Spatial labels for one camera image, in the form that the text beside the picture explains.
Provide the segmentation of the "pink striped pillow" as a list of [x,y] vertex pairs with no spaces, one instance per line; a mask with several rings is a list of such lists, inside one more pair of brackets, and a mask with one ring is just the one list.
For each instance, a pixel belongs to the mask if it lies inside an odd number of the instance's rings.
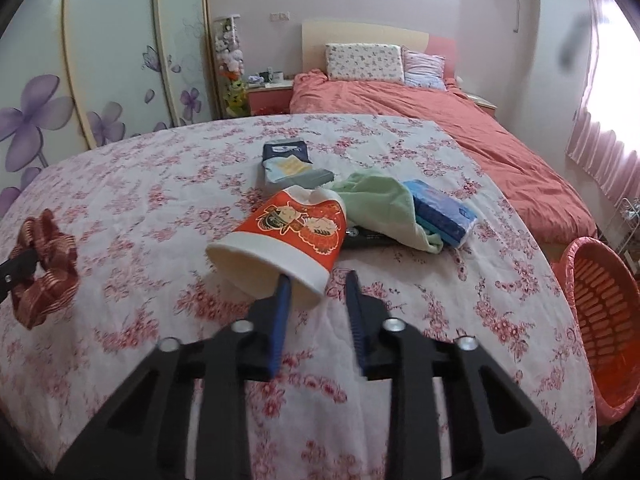
[[402,62],[406,86],[446,90],[445,59],[442,56],[404,49]]

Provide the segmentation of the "bed with coral duvet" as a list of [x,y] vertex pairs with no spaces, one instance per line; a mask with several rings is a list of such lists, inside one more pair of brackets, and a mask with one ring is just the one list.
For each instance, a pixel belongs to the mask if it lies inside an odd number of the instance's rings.
[[290,111],[430,120],[491,177],[537,242],[567,245],[597,234],[593,216],[567,180],[457,88],[332,80],[311,70],[295,76]]

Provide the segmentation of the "white wall socket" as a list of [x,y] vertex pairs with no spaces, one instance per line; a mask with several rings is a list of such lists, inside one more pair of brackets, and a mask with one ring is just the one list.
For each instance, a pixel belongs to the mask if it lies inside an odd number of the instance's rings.
[[291,19],[291,14],[288,12],[271,13],[269,18],[272,22],[288,22]]

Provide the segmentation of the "red plaid scrunchie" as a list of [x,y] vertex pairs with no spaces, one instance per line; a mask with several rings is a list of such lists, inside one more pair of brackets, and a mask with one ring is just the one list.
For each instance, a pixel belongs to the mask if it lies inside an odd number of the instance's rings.
[[43,324],[49,314],[70,305],[80,276],[75,237],[61,231],[49,208],[23,222],[10,258],[29,252],[35,256],[35,266],[17,279],[11,300],[17,322],[32,330]]

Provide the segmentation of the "red white paper cup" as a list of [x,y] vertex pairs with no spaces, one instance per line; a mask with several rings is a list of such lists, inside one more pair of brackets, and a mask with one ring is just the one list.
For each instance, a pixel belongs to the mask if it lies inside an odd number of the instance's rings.
[[292,304],[320,304],[347,228],[345,206],[327,188],[285,188],[258,206],[237,228],[206,248],[217,272],[255,299],[291,279]]

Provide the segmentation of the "floral pink white tablecloth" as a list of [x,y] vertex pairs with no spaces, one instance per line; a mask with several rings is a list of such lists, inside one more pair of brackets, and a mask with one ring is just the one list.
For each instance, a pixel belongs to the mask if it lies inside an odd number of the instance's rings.
[[[38,326],[1,307],[1,411],[54,468],[107,398],[163,338],[213,336],[291,275],[282,365],[247,388],[258,479],[377,479],[390,385],[358,372],[345,281],[426,336],[473,336],[548,418],[582,467],[596,455],[589,365],[541,246],[594,230],[575,191],[492,120],[483,131],[371,115],[290,115],[149,133],[29,169],[2,209],[8,254],[50,212],[77,245],[78,289]],[[341,250],[329,193],[318,211],[262,188],[262,149],[301,140],[335,174],[420,182],[458,200],[476,225],[458,248],[409,234]]]

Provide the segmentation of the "right pink nightstand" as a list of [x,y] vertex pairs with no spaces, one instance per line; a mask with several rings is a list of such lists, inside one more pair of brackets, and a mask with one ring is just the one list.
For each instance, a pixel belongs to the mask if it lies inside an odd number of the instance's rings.
[[495,104],[492,104],[488,100],[481,98],[480,96],[476,96],[473,93],[468,93],[466,97],[471,100],[476,106],[478,106],[484,113],[492,118],[496,117],[497,107],[495,106]]

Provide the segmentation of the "blue tissue pack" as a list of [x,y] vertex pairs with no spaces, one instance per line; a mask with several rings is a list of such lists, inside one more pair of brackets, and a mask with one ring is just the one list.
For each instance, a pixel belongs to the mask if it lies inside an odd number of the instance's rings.
[[420,181],[404,182],[411,194],[416,222],[454,248],[462,246],[477,222],[472,209],[437,188]]

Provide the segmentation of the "pink window curtain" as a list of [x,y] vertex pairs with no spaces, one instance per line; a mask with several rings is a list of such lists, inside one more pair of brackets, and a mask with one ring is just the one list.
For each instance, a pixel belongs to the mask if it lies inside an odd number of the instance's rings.
[[639,196],[639,38],[615,0],[588,0],[589,64],[566,154],[613,204]]

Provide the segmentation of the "plush toy hanging organizer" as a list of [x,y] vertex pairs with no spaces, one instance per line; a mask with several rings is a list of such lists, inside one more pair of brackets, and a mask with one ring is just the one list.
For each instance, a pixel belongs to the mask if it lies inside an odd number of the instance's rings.
[[244,54],[238,31],[239,14],[214,21],[214,53],[218,99],[224,118],[250,114],[244,80]]

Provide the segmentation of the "dark blue sock pack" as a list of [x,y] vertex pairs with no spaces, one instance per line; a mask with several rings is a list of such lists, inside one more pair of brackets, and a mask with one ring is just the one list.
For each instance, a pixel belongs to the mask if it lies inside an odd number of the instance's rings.
[[315,165],[307,144],[299,139],[270,141],[262,147],[264,189],[268,194],[298,185],[307,190],[330,183],[334,173]]

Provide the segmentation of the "beige pink headboard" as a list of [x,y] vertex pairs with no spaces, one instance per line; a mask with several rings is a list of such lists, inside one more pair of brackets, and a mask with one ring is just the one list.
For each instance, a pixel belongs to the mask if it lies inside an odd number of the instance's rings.
[[453,39],[401,27],[343,21],[302,24],[302,71],[326,70],[326,44],[397,44],[445,59],[445,77],[456,76],[457,44]]

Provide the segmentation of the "light green towel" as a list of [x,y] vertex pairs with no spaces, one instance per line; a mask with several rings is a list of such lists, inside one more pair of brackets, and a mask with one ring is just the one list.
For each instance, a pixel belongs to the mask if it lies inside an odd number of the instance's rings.
[[360,249],[399,244],[439,254],[444,242],[416,222],[408,188],[388,174],[369,169],[324,186],[340,196],[347,216],[343,247]]

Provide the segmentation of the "sliding wardrobe flower doors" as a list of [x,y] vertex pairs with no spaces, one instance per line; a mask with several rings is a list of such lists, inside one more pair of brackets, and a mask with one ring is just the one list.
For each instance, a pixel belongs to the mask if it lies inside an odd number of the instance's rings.
[[207,0],[1,0],[1,205],[70,156],[220,117]]

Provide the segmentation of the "white floral pillow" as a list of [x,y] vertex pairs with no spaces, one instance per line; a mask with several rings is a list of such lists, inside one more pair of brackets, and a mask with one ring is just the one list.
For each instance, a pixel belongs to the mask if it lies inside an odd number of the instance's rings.
[[405,82],[396,44],[326,44],[326,73],[332,80]]

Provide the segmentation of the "red plastic laundry basket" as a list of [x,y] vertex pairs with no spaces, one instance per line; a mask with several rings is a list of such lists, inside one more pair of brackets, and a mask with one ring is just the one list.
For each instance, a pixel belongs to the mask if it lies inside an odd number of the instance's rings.
[[639,287],[608,245],[579,237],[554,266],[590,366],[598,424],[622,420],[639,400]]

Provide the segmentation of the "pink nightstand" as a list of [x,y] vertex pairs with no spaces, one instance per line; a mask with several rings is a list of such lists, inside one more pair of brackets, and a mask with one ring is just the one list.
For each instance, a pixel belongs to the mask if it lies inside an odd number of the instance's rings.
[[252,116],[286,115],[290,112],[294,81],[284,80],[251,88],[246,92]]
[[473,93],[468,93],[466,97],[471,100],[476,106],[478,106],[484,113],[492,118],[496,117],[497,107],[495,106],[495,104],[492,104],[488,100],[481,98],[480,96],[476,96]]

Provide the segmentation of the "left pink nightstand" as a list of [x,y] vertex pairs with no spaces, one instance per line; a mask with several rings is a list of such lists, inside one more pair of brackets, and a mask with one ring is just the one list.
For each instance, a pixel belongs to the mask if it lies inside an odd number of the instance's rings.
[[251,88],[246,92],[252,116],[286,115],[290,112],[294,81],[284,80]]

